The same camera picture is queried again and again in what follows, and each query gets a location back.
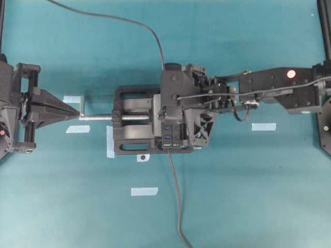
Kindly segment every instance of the teal surface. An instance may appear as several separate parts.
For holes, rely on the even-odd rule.
[[[62,3],[146,23],[166,62],[201,65],[209,75],[324,60],[315,0]],[[146,30],[42,0],[7,1],[3,52],[12,65],[40,65],[40,87],[57,97],[86,95],[88,114],[110,112],[119,86],[160,82],[157,45]],[[275,122],[277,131],[252,132],[252,122]],[[107,124],[65,134],[79,124],[40,129],[32,154],[1,163],[0,247],[184,247],[167,156],[108,159]],[[247,123],[223,115],[209,147],[173,159],[193,247],[331,246],[331,163],[315,116],[265,104]],[[159,191],[131,197],[137,187]]]

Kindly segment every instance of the red light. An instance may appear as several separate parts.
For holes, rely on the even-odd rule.
[[[288,78],[290,78],[290,79],[294,78],[295,75],[296,75],[295,70],[289,70],[288,73],[287,73],[287,76],[288,76]]]

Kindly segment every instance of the metal screw rod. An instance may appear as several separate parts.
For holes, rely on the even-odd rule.
[[[90,115],[80,116],[79,120],[84,121],[109,121],[112,120],[111,115]],[[149,120],[148,115],[122,115],[122,120]]]

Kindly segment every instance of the mounting plate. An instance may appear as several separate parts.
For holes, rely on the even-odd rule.
[[[317,114],[317,120],[319,125],[320,146],[331,156],[331,98],[324,103],[322,112]]]

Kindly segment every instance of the black cable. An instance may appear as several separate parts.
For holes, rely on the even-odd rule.
[[[250,107],[247,108],[247,111],[246,111],[246,115],[243,119],[241,119],[238,114],[237,114],[237,111],[233,111],[233,116],[234,118],[237,120],[237,121],[240,121],[240,122],[244,122],[244,121],[247,121],[248,118],[249,118],[249,115],[250,115]]]
[[[325,76],[320,79],[316,79],[314,81],[311,81],[307,84],[301,84],[301,85],[296,85],[296,86],[288,86],[288,87],[280,87],[276,89],[266,89],[266,90],[257,90],[257,91],[252,91],[252,92],[247,92],[247,93],[213,93],[213,94],[197,94],[197,95],[191,95],[191,96],[185,96],[185,97],[178,97],[177,100],[181,99],[188,99],[188,98],[196,98],[196,97],[215,97],[215,96],[249,96],[249,95],[254,95],[254,94],[264,94],[268,92],[274,92],[274,91],[280,91],[280,90],[287,90],[287,89],[297,89],[297,88],[302,88],[302,87],[307,87],[310,85],[313,85],[321,80],[328,80],[331,79],[331,76]]]
[[[178,231],[180,238],[186,245],[186,247],[192,248],[192,246],[190,245],[190,243],[187,241],[187,239],[185,238],[185,236],[182,233],[182,204],[181,204],[181,199],[180,199],[180,186],[179,186],[179,183],[177,180],[176,170],[174,167],[174,162],[172,161],[172,156],[171,156],[170,150],[168,150],[168,156],[169,156],[169,161],[170,161],[170,168],[171,168],[172,174],[174,175],[174,182],[175,182],[176,190],[177,190],[177,208],[178,208],[178,210],[177,210],[178,211],[177,231]]]
[[[160,56],[161,56],[161,65],[162,65],[162,70],[164,70],[164,58],[163,58],[163,51],[162,51],[162,47],[161,47],[161,43],[160,43],[160,40],[159,38],[157,37],[156,33],[154,32],[154,30],[141,23],[141,22],[137,22],[137,21],[134,21],[134,20],[131,20],[131,19],[127,19],[127,18],[122,18],[122,17],[116,17],[114,15],[109,15],[109,14],[98,14],[98,13],[91,13],[91,12],[86,12],[86,11],[82,11],[82,10],[78,10],[78,9],[74,9],[74,8],[71,8],[71,7],[68,7],[64,4],[60,4],[58,3],[57,1],[54,1],[54,0],[47,0],[55,5],[58,5],[62,8],[65,8],[65,9],[68,9],[68,10],[71,10],[73,12],[76,12],[76,13],[80,13],[80,14],[85,14],[85,15],[90,15],[92,17],[105,17],[105,18],[111,18],[111,19],[116,19],[116,20],[119,20],[119,21],[123,21],[123,22],[128,22],[128,23],[132,23],[132,24],[135,24],[135,25],[138,25],[138,26],[141,26],[141,27],[144,27],[146,28],[148,31],[150,31],[152,33],[152,35],[154,36],[158,46],[159,46],[159,50],[160,50]]]

